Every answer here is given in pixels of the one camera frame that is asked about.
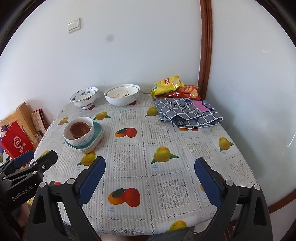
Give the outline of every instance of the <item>white bowl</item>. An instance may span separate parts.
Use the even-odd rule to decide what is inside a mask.
[[[72,136],[72,133],[70,131],[71,126],[76,123],[76,122],[84,122],[86,124],[88,124],[90,130],[88,131],[88,133],[86,133],[84,136],[78,138],[78,139],[74,139],[74,137]],[[71,144],[72,146],[83,146],[86,145],[87,143],[90,142],[90,140],[92,139],[92,137],[94,136],[94,123],[92,121],[91,118],[83,116],[83,117],[78,117],[72,121],[70,121],[63,132],[63,136],[65,138],[65,140],[67,142],[69,142],[69,144]]]
[[[110,104],[125,106],[133,103],[139,97],[139,93],[139,86],[126,84],[114,86],[106,90],[104,95]]]
[[[95,93],[98,91],[96,87],[88,87],[86,89],[77,91],[70,97],[70,101],[83,110],[90,108],[96,100]]]

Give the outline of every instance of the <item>cloth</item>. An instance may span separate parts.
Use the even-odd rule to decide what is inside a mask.
[[[102,140],[89,154],[73,150],[63,138],[67,122],[80,116],[103,128]],[[174,223],[191,227],[214,216],[217,209],[194,172],[198,157],[236,185],[256,183],[235,143],[228,142],[234,143],[220,124],[197,130],[161,122],[153,98],[140,94],[136,104],[124,107],[104,98],[97,99],[91,110],[69,103],[43,136],[34,161],[47,150],[56,151],[58,161],[44,173],[44,181],[64,183],[88,168],[78,165],[82,160],[104,157],[106,171],[83,205],[87,218],[98,233],[151,235],[166,232]],[[64,206],[59,208],[63,221],[70,224]]]
[[[165,98],[154,102],[162,122],[181,128],[203,128],[219,124],[222,116],[206,100]]]

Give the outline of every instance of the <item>tablecloth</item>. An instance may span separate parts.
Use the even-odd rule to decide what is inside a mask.
[[[88,157],[104,157],[106,171],[89,203],[83,205],[98,233],[150,235],[211,219],[217,209],[195,175],[198,157],[236,185],[251,187],[257,182],[220,124],[179,129],[161,122],[151,107],[154,103],[148,94],[140,94],[136,104],[125,107],[110,105],[104,98],[97,99],[91,110],[69,103],[51,123],[35,152],[34,160],[47,150],[57,152],[58,161],[44,173],[44,180],[64,183],[88,168],[77,165],[87,154],[65,143],[64,127],[80,116],[102,125],[103,138]],[[226,145],[225,140],[234,145]],[[112,198],[116,190],[119,195]],[[70,224],[63,204],[59,209],[63,221]]]

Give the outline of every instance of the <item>snack bag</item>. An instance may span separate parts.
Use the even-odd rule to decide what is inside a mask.
[[[175,91],[180,86],[184,86],[184,84],[180,81],[178,75],[169,77],[154,84],[151,90],[151,96],[155,97],[156,95]]]
[[[185,85],[183,87],[179,87],[176,91],[167,93],[164,96],[166,97],[180,97],[180,98],[188,98],[192,100],[200,100],[200,96],[198,95],[199,88],[194,85]]]

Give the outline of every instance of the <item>red paper bag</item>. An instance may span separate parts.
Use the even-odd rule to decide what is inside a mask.
[[[32,143],[16,121],[11,124],[0,145],[11,158],[16,158],[33,149]]]

